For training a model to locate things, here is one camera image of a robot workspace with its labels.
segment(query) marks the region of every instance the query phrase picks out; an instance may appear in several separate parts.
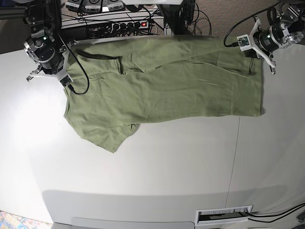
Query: green garment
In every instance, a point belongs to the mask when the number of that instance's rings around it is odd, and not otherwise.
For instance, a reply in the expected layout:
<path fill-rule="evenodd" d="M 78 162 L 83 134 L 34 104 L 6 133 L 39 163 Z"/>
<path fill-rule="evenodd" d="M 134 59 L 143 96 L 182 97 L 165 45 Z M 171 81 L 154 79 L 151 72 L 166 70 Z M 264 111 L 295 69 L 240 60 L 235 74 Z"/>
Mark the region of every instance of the green garment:
<path fill-rule="evenodd" d="M 154 36 L 73 52 L 90 88 L 85 95 L 66 90 L 65 118 L 81 138 L 110 152 L 140 123 L 261 112 L 261 61 L 225 48 L 222 37 Z M 83 72 L 71 56 L 69 63 L 75 91 L 84 92 Z"/>

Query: patterned rug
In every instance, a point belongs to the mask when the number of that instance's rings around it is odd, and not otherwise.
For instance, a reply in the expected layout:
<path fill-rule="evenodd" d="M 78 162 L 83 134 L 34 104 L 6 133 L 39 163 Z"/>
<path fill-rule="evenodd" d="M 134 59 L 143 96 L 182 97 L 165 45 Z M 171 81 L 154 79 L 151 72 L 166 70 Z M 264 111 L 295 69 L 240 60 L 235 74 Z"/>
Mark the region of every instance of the patterned rug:
<path fill-rule="evenodd" d="M 44 223 L 0 211 L 0 229 L 51 229 L 52 224 Z"/>

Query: shirt sleeve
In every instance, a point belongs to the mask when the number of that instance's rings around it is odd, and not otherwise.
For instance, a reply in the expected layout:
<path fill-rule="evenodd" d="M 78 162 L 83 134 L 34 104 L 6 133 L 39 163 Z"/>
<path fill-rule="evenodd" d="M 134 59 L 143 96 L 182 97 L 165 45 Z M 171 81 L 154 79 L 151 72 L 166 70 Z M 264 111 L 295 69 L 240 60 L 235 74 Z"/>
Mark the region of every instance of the shirt sleeve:
<path fill-rule="evenodd" d="M 138 129 L 139 124 L 99 128 L 83 134 L 81 137 L 112 153 L 122 142 Z"/>

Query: green shirt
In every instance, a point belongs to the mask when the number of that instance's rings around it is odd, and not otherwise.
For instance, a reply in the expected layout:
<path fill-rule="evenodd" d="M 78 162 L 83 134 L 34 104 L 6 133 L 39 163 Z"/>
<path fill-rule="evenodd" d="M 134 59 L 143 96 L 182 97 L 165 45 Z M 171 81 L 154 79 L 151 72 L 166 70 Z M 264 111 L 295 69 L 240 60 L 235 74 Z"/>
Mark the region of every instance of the green shirt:
<path fill-rule="evenodd" d="M 222 37 L 155 36 L 78 45 L 73 52 L 90 88 L 85 95 L 66 89 L 65 118 L 81 138 L 110 152 L 140 123 L 261 113 L 261 61 L 225 48 Z M 71 56 L 69 63 L 81 93 L 86 78 Z"/>

